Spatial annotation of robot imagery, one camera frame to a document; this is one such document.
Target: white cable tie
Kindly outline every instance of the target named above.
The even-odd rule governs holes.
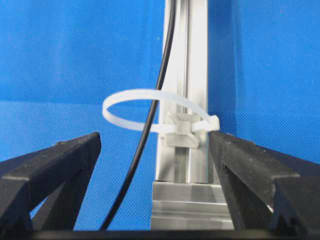
[[[190,100],[177,95],[172,92],[155,90],[155,89],[133,89],[125,90],[114,93],[108,96],[102,105],[102,115],[110,123],[125,129],[131,129],[136,131],[142,131],[144,129],[143,122],[136,122],[123,119],[115,116],[108,111],[108,108],[112,105],[132,101],[132,100],[159,100],[169,101],[175,104],[181,105],[187,109],[192,110],[193,113],[198,114],[203,120],[197,121],[191,124],[191,132],[197,131],[218,131],[220,129],[219,118],[216,115],[209,116],[205,110],[203,110],[197,104]],[[159,134],[172,134],[176,132],[176,125],[174,124],[152,124],[150,132]]]

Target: blue fabric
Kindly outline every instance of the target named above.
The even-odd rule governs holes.
[[[319,163],[316,0],[209,1],[209,113],[221,129]],[[75,229],[96,230],[140,133],[102,118],[108,95],[154,88],[164,1],[0,0],[0,161],[98,131],[102,150]],[[112,107],[144,121],[149,102]],[[156,135],[110,229],[150,227]]]
[[[209,112],[221,130],[320,163],[317,0],[209,1]]]
[[[102,117],[112,93],[154,88],[163,1],[0,0],[0,160],[94,131],[102,149],[76,222],[96,230],[128,171],[140,133]],[[145,121],[149,102],[111,110]],[[151,134],[111,230],[150,228],[156,135]]]

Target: black cable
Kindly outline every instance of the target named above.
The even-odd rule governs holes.
[[[162,56],[162,62],[161,67],[158,75],[158,79],[156,82],[156,90],[161,90],[162,86],[164,84],[167,66],[169,62],[171,47],[172,47],[172,41],[174,36],[174,29],[175,29],[175,18],[176,18],[176,0],[171,0],[171,8],[170,8],[170,16],[169,16],[169,24],[168,24],[168,32],[166,35],[165,40],[165,46]],[[112,220],[114,219],[114,216],[116,215],[118,208],[120,207],[122,201],[124,200],[126,193],[129,189],[129,186],[131,184],[131,181],[135,175],[136,169],[138,167],[141,155],[144,151],[146,141],[148,139],[148,135],[150,132],[151,125],[154,121],[155,113],[157,110],[158,100],[153,100],[149,109],[148,116],[146,118],[146,122],[140,137],[139,144],[136,148],[132,163],[130,165],[130,168],[128,170],[128,173],[125,176],[124,182],[122,184],[122,187],[116,196],[116,199],[111,207],[111,210],[109,211],[106,219],[104,220],[102,226],[100,227],[100,230],[107,229]]]

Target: blue backdrop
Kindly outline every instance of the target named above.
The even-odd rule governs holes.
[[[209,1],[209,113],[221,129],[320,163],[320,5]],[[76,223],[96,230],[140,134],[101,114],[110,94],[154,88],[164,2],[0,0],[0,161],[98,131],[102,149]],[[144,121],[149,102],[112,111]],[[110,229],[150,227],[157,136],[151,134]]]

